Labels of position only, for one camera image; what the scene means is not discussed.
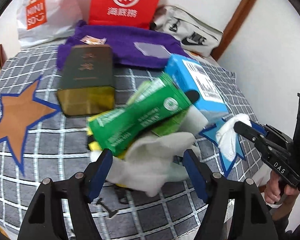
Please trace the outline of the person's right hand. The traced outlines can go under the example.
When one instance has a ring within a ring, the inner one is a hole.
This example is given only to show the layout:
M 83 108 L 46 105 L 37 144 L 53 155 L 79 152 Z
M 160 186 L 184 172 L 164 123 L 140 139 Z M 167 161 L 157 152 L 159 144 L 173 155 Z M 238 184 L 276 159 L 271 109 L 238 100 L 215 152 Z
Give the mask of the person's right hand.
M 280 201 L 281 190 L 279 188 L 279 179 L 280 176 L 274 171 L 271 171 L 270 179 L 268 180 L 266 189 L 264 190 L 264 200 L 266 203 L 275 204 Z M 284 194 L 286 195 L 286 198 L 282 203 L 293 205 L 299 196 L 300 191 L 289 185 L 286 185 L 284 188 Z

